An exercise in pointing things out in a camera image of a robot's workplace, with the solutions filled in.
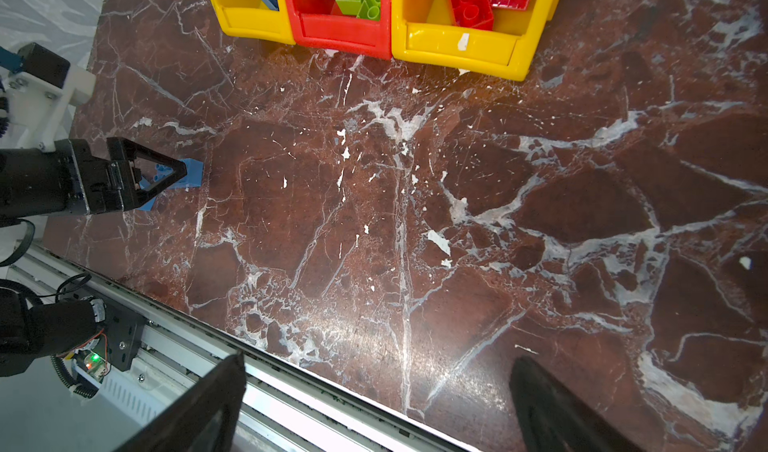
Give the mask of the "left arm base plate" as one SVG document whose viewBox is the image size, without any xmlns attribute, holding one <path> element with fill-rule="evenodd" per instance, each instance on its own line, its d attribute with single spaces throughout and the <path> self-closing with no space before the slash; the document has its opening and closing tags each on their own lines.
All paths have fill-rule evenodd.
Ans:
<svg viewBox="0 0 768 452">
<path fill-rule="evenodd" d="M 100 323 L 103 334 L 96 352 L 109 365 L 121 372 L 128 372 L 141 346 L 147 319 L 135 310 L 112 299 L 103 298 L 105 318 Z"/>
</svg>

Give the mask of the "green brick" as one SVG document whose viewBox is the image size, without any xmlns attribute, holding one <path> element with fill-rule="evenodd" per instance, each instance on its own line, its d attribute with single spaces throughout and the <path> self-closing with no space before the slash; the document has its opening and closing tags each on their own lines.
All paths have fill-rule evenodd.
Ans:
<svg viewBox="0 0 768 452">
<path fill-rule="evenodd" d="M 379 21 L 381 0 L 335 0 L 340 12 L 358 19 Z"/>
</svg>

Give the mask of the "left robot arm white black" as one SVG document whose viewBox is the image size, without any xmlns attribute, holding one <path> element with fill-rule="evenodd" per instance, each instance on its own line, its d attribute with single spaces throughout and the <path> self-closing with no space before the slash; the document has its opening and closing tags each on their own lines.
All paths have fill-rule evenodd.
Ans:
<svg viewBox="0 0 768 452">
<path fill-rule="evenodd" d="M 109 156 L 98 158 L 80 139 L 55 142 L 51 152 L 4 149 L 1 152 L 1 225 L 25 226 L 13 252 L 1 262 L 10 267 L 34 242 L 33 216 L 99 215 L 138 209 L 187 174 L 184 162 L 129 139 L 107 141 Z M 1 374 L 21 374 L 36 359 L 56 356 L 97 333 L 87 301 L 46 304 L 29 287 L 1 282 Z"/>
</svg>

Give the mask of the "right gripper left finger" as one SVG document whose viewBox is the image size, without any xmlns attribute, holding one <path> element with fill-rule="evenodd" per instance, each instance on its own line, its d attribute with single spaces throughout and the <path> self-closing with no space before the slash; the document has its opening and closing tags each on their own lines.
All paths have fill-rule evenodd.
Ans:
<svg viewBox="0 0 768 452">
<path fill-rule="evenodd" d="M 118 449 L 230 451 L 246 382 L 244 355 L 226 357 Z"/>
</svg>

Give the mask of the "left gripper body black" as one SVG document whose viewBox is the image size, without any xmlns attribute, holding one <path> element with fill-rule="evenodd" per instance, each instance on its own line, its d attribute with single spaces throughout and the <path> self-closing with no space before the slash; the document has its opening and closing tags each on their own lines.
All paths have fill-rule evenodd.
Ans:
<svg viewBox="0 0 768 452">
<path fill-rule="evenodd" d="M 1 151 L 3 215 L 99 215 L 138 209 L 187 175 L 186 164 L 122 137 L 107 140 L 109 157 L 87 141 L 59 140 L 52 152 Z M 147 189 L 138 160 L 171 169 Z"/>
</svg>

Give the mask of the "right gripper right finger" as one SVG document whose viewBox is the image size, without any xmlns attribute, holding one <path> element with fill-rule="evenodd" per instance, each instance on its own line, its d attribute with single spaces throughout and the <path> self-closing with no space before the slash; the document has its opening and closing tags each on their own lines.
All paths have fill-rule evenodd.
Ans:
<svg viewBox="0 0 768 452">
<path fill-rule="evenodd" d="M 530 357 L 514 362 L 509 387 L 528 451 L 640 449 Z"/>
</svg>

